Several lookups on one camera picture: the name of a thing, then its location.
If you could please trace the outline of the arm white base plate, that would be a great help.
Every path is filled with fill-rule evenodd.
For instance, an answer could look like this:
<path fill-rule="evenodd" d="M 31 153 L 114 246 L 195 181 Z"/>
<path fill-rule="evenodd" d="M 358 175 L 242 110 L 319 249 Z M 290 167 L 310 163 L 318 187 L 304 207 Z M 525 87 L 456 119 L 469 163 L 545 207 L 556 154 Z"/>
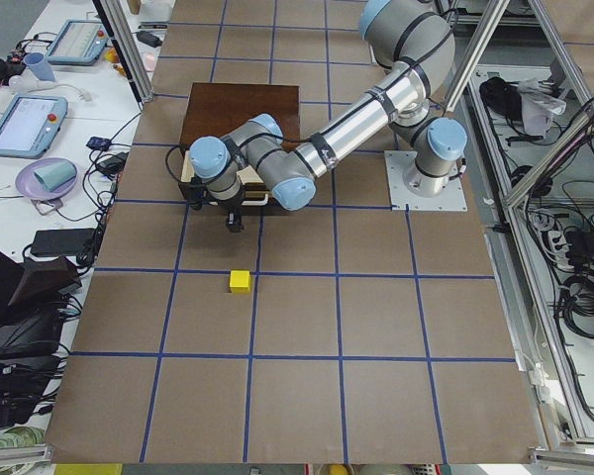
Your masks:
<path fill-rule="evenodd" d="M 466 200 L 456 167 L 444 177 L 434 178 L 416 167 L 415 151 L 384 152 L 387 181 L 393 211 L 466 212 Z"/>

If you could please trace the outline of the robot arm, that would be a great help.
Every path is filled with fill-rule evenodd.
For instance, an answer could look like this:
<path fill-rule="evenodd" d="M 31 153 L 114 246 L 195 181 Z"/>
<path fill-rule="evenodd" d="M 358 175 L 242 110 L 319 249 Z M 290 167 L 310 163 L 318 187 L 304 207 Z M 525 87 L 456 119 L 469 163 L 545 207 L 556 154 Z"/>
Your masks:
<path fill-rule="evenodd" d="M 194 176 L 226 208 L 230 231 L 243 228 L 241 170 L 252 169 L 283 209 L 300 210 L 315 196 L 318 178 L 384 128 L 417 153 L 405 177 L 412 193 L 434 197 L 449 182 L 451 169 L 463 156 L 467 133 L 455 119 L 431 116 L 429 98 L 453 62 L 451 26 L 418 1 L 369 1 L 358 29 L 387 75 L 295 148 L 283 148 L 286 139 L 268 114 L 220 138 L 201 137 L 189 147 Z"/>

